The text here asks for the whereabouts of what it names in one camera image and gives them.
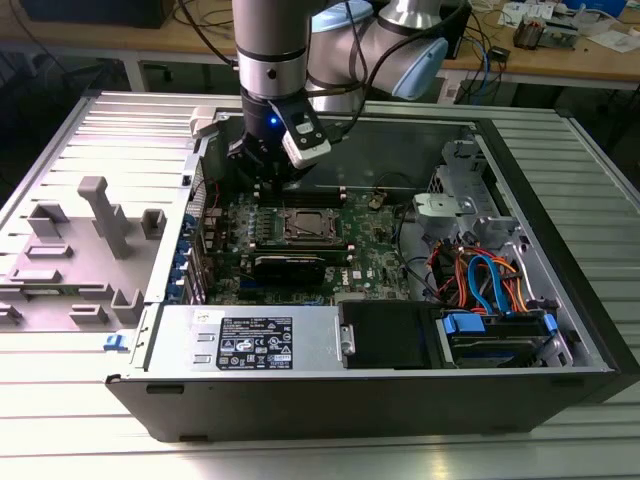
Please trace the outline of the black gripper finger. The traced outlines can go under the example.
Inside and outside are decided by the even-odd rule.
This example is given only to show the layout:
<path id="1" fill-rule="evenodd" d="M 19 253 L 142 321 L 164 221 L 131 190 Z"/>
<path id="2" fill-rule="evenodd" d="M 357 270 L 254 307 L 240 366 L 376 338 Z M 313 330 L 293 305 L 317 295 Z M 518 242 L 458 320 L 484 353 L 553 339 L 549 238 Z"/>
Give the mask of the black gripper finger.
<path id="1" fill-rule="evenodd" d="M 289 185 L 300 178 L 300 171 L 294 167 L 278 167 L 273 172 L 273 194 L 280 195 Z"/>
<path id="2" fill-rule="evenodd" d="M 230 146 L 227 158 L 236 183 L 244 190 L 273 191 L 275 163 L 269 152 L 262 151 L 260 145 L 236 142 Z"/>

